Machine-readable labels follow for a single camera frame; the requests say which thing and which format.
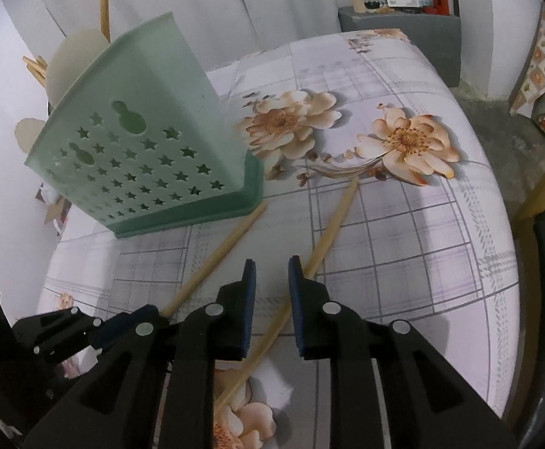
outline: star-shaped hole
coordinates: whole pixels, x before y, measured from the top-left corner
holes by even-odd
[[[162,165],[173,165],[173,159],[169,159],[166,155],[163,155],[162,157],[158,157],[158,160],[161,161]]]
[[[212,169],[209,169],[206,164],[202,164],[200,166],[197,166],[196,167],[198,169],[198,174],[206,174],[206,175],[210,175],[210,171]]]
[[[143,140],[142,143],[144,144],[145,150],[156,150],[156,142],[153,142],[149,138],[146,138],[145,140]]]
[[[102,117],[98,113],[94,113],[92,116],[89,117],[89,119],[92,120],[94,126],[101,125],[103,122]]]
[[[166,130],[163,130],[163,131],[167,135],[167,140],[169,138],[179,140],[179,132],[177,130],[175,130],[175,128],[173,128],[172,126],[170,126],[169,128],[167,128]]]
[[[192,159],[195,158],[196,156],[196,151],[195,150],[192,150],[191,148],[187,147],[187,148],[182,148],[181,149],[181,152],[183,152],[183,156],[184,157],[191,157]]]

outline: robotic claw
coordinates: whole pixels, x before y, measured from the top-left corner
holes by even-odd
[[[211,449],[214,362],[246,356],[255,290],[256,266],[247,260],[240,281],[177,324],[150,305],[107,321],[73,307],[11,329],[0,308],[0,419],[21,433],[0,447],[148,448],[164,397],[158,447]],[[289,290],[300,356],[331,360],[331,449],[384,447],[381,386],[393,448],[516,447],[408,322],[362,320],[332,302],[323,284],[305,279],[298,257],[289,262]],[[101,349],[98,363],[65,379],[58,364],[89,345]]]

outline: floral tablecloth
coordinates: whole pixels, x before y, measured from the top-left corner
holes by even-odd
[[[247,56],[208,73],[229,128],[250,113],[245,96],[292,89],[330,91],[341,118],[316,131],[333,156],[353,148],[383,116],[379,103],[430,113],[462,159],[456,177],[417,187],[393,178],[360,189],[317,279],[331,297],[368,320],[410,320],[484,400],[501,414],[513,377],[519,330],[514,245],[499,188],[477,137],[429,62],[406,39],[333,34]],[[298,165],[305,165],[305,159]],[[252,344],[287,295],[287,261],[306,259],[347,185],[312,177],[303,187],[286,171],[265,184],[266,213],[182,307],[214,300],[240,278],[246,258],[258,269]],[[145,303],[166,305],[240,219],[116,239],[72,208],[47,274],[38,312],[70,293],[83,311],[109,318]],[[92,364],[92,354],[82,367]],[[253,376],[254,399],[268,403],[277,433],[266,448],[328,448],[330,371],[298,357],[289,324]]]

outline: green plastic basket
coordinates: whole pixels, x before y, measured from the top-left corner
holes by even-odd
[[[167,13],[113,42],[50,114],[26,160],[117,237],[242,216],[262,165]]]

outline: silver screw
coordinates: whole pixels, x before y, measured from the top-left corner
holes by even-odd
[[[154,326],[150,323],[141,323],[136,327],[136,334],[138,336],[147,336],[148,334],[152,334],[152,331],[154,331]]]
[[[223,313],[225,309],[223,308],[223,306],[221,304],[208,304],[206,306],[206,314],[208,315],[211,315],[211,316],[217,316],[217,315],[221,315]]]
[[[327,302],[322,306],[322,310],[327,314],[339,314],[341,312],[341,306],[336,302]]]
[[[406,321],[395,321],[393,323],[393,330],[399,334],[408,334],[409,323]]]

